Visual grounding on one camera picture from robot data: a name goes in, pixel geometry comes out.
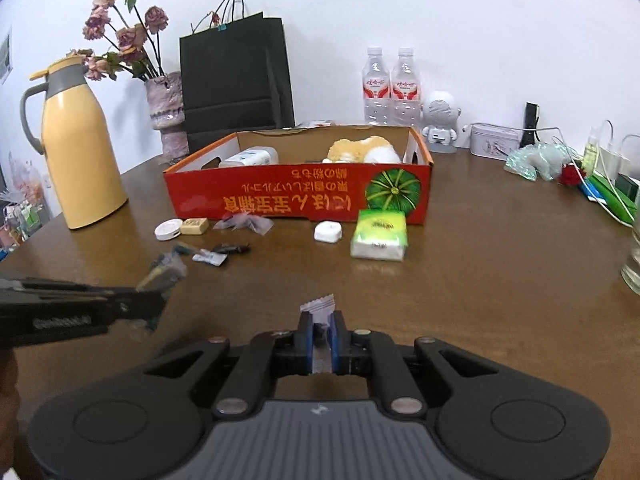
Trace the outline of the person's left hand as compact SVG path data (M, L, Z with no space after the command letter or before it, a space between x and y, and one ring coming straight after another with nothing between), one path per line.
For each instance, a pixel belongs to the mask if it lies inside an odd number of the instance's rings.
M0 365L0 476L3 476L14 461L21 400L17 390L18 367L13 350L1 351Z

